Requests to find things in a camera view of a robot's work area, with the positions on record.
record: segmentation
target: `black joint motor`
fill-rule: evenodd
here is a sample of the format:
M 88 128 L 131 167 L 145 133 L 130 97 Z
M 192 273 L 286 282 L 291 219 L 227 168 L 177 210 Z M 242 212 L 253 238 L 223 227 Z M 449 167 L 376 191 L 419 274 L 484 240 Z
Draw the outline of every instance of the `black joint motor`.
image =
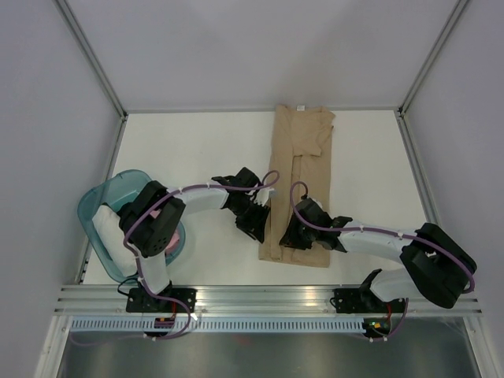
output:
M 243 167 L 236 176 L 212 177 L 220 185 L 227 187 L 256 187 L 261 185 L 259 178 L 248 168 Z M 230 209 L 236 215 L 236 227 L 249 237 L 265 241 L 265 226 L 269 215 L 269 207 L 254 202 L 255 194 L 245 191 L 228 190 L 229 196 L 223 209 Z
M 350 217 L 336 217 L 332 219 L 317 202 L 306 196 L 303 196 L 296 209 L 303 219 L 319 227 L 342 228 L 345 224 L 352 221 Z M 280 240 L 280 245 L 297 250 L 308 250 L 311 249 L 313 242 L 317 242 L 326 250 L 346 252 L 338 240 L 340 234 L 341 232 L 324 232 L 307 227 L 295 214 L 292 214 L 285 235 Z
M 133 202 L 124 204 L 119 215 L 119 227 L 126 234 L 132 225 L 157 201 L 167 194 L 166 187 L 157 181 L 150 181 Z M 157 217 L 148 215 L 140 222 L 129 238 L 145 258 L 156 256 L 170 243 L 182 217 L 185 204 L 178 198 L 170 198 L 156 210 Z

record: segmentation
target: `white cable tray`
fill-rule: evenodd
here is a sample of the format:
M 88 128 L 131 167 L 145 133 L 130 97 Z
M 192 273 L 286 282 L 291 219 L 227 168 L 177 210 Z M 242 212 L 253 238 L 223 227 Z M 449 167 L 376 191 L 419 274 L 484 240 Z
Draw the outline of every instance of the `white cable tray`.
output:
M 172 332 L 180 330 L 186 317 L 179 317 Z M 203 317 L 192 321 L 191 332 L 232 333 L 362 333 L 362 318 L 267 318 L 267 317 Z M 154 327 L 154 317 L 74 317 L 73 332 L 159 332 L 166 328 Z

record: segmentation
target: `black mounting bracket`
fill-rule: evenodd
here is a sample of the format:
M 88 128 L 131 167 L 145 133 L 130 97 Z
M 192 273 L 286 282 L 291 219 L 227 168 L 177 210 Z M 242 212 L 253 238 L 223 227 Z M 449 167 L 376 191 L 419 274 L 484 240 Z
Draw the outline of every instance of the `black mounting bracket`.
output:
M 178 299 L 193 313 L 196 306 L 195 289 L 185 287 L 172 287 L 171 285 L 159 293 L 162 297 Z M 175 311 L 184 313 L 185 310 L 179 304 L 176 304 Z M 172 313 L 173 302 L 163 301 L 151 297 L 143 287 L 133 288 L 128 293 L 128 302 L 126 305 L 127 313 Z
M 331 299 L 332 305 L 337 313 L 388 313 L 387 303 L 375 303 L 369 308 L 369 302 L 361 297 L 361 290 L 356 288 L 341 287 L 334 289 L 334 297 Z M 404 301 L 395 299 L 388 303 L 392 313 L 404 312 Z

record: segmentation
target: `white table surface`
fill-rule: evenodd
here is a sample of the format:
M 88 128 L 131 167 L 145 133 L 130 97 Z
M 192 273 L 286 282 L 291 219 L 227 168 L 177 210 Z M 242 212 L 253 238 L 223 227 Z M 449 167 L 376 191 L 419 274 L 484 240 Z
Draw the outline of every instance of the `white table surface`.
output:
M 331 215 L 418 228 L 420 197 L 392 111 L 337 111 L 332 143 Z M 114 168 L 141 169 L 165 186 L 205 183 L 243 166 L 268 171 L 273 112 L 132 114 Z M 183 217 L 186 245 L 167 268 L 180 285 L 359 284 L 394 262 L 332 252 L 329 268 L 259 261 L 258 244 L 228 210 Z M 114 284 L 92 251 L 85 284 Z

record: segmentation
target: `folded cloth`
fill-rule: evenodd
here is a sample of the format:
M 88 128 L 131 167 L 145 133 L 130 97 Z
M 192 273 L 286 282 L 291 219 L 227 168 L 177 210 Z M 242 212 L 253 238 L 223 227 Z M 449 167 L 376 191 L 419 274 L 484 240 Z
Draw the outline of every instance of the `folded cloth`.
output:
M 311 250 L 294 250 L 279 245 L 287 230 L 292 209 L 291 185 L 298 180 L 308 184 L 309 195 L 329 208 L 331 185 L 332 120 L 335 115 L 324 107 L 298 111 L 277 106 L 272 136 L 269 169 L 277 169 L 280 179 L 275 184 L 277 196 L 270 202 L 271 214 L 266 221 L 265 242 L 259 247 L 259 259 L 287 264 L 327 268 L 329 251 L 314 243 Z M 299 187 L 295 192 L 300 201 Z
M 93 217 L 93 225 L 116 267 L 128 277 L 136 274 L 135 255 L 123 245 L 124 233 L 119 228 L 119 219 L 107 205 L 101 205 Z

